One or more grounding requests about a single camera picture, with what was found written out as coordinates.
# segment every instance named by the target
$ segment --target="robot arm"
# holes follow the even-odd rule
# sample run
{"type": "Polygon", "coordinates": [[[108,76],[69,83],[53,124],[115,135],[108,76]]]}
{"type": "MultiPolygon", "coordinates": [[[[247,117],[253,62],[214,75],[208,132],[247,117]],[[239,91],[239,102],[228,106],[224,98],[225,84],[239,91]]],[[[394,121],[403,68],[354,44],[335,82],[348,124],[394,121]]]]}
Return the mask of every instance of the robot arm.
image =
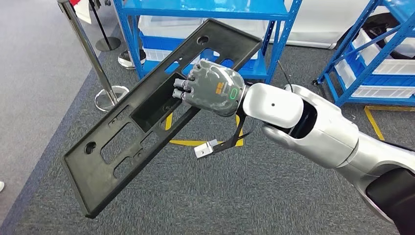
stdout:
{"type": "MultiPolygon", "coordinates": [[[[339,172],[401,234],[415,231],[414,152],[359,132],[340,108],[301,86],[292,85],[292,91],[290,86],[249,87],[237,72],[206,60],[194,66],[189,80],[177,80],[175,86],[174,97],[198,108],[225,117],[238,111],[263,121],[266,137],[339,172]]],[[[205,156],[198,148],[215,144],[196,147],[197,156],[205,156]]]]}

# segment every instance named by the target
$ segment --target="gray carpet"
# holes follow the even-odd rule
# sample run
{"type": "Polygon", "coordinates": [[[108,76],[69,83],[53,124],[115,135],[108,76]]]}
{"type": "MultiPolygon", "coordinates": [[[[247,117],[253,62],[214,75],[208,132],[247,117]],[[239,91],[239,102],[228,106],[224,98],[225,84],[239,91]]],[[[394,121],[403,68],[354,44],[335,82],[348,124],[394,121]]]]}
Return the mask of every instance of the gray carpet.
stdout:
{"type": "MultiPolygon", "coordinates": [[[[112,7],[98,11],[108,34],[112,7]]],[[[83,23],[90,41],[96,22],[83,23]]],[[[0,225],[91,70],[56,0],[1,1],[0,6],[0,225]]]]}
{"type": "MultiPolygon", "coordinates": [[[[114,84],[132,88],[137,77],[117,64],[121,51],[107,52],[102,65],[114,84]]],[[[326,89],[312,87],[311,80],[331,54],[287,47],[281,61],[293,83],[324,94],[326,89]]],[[[278,70],[273,84],[285,83],[278,70]]],[[[18,223],[3,225],[2,235],[397,234],[392,225],[373,215],[341,176],[272,144],[260,128],[245,139],[243,147],[199,161],[191,147],[168,144],[96,219],[84,218],[60,159],[104,116],[92,99],[99,90],[91,73],[64,119],[67,129],[58,128],[59,137],[52,138],[50,149],[55,146],[56,152],[44,153],[51,162],[44,166],[47,170],[38,188],[21,218],[15,215],[18,223]]],[[[345,105],[344,115],[375,137],[362,105],[345,105]]],[[[250,124],[248,120],[244,131],[250,124]]],[[[234,126],[232,118],[201,111],[175,139],[225,140],[234,126]],[[226,132],[220,134],[220,128],[226,132]]]]}

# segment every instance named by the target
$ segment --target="black plastic tray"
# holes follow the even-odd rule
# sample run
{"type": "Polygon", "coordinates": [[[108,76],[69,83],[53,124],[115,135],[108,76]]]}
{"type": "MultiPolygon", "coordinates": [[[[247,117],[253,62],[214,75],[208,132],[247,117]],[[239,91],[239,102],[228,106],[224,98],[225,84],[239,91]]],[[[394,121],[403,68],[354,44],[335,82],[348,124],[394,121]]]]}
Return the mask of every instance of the black plastic tray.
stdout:
{"type": "Polygon", "coordinates": [[[95,125],[68,153],[63,165],[83,214],[95,218],[123,188],[157,155],[157,153],[199,112],[192,107],[169,130],[160,123],[182,102],[171,95],[175,78],[184,79],[182,70],[204,49],[210,48],[220,57],[216,63],[231,59],[239,70],[261,47],[261,40],[224,23],[209,19],[194,31],[176,50],[166,57],[130,91],[105,117],[95,125]],[[177,61],[179,66],[171,74],[165,70],[177,61]],[[101,149],[128,123],[139,129],[131,146],[106,163],[101,149]],[[151,134],[158,141],[144,146],[151,134]],[[129,157],[130,167],[122,176],[114,176],[115,169],[129,157]]]}

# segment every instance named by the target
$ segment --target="green indicator light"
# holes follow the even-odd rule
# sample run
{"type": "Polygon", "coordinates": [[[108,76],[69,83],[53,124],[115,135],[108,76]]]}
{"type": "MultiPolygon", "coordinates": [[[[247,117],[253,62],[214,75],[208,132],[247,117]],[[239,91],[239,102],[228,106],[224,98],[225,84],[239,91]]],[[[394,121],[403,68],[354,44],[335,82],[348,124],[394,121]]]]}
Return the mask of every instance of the green indicator light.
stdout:
{"type": "Polygon", "coordinates": [[[236,96],[238,95],[238,89],[237,88],[232,88],[231,94],[229,95],[230,99],[235,99],[236,96]]]}

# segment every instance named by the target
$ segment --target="robot finger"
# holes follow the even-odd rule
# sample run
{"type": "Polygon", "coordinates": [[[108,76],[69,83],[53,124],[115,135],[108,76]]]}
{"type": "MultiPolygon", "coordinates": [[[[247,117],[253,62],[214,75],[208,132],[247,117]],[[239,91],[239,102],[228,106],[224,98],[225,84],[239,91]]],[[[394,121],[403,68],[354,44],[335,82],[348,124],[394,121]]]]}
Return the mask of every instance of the robot finger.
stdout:
{"type": "Polygon", "coordinates": [[[173,91],[173,95],[172,95],[172,96],[173,96],[174,98],[182,99],[182,98],[183,98],[184,93],[185,93],[185,92],[180,91],[179,89],[174,89],[174,91],[173,91]]]}
{"type": "Polygon", "coordinates": [[[174,80],[174,87],[177,87],[177,88],[183,88],[183,90],[185,90],[185,91],[191,91],[192,90],[192,88],[193,88],[193,86],[195,85],[196,83],[194,82],[194,81],[189,81],[189,80],[182,80],[182,79],[178,79],[178,78],[176,78],[175,80],[174,80]]]}
{"type": "Polygon", "coordinates": [[[180,91],[179,89],[174,89],[173,97],[182,99],[183,101],[191,102],[192,95],[188,92],[180,91]]]}

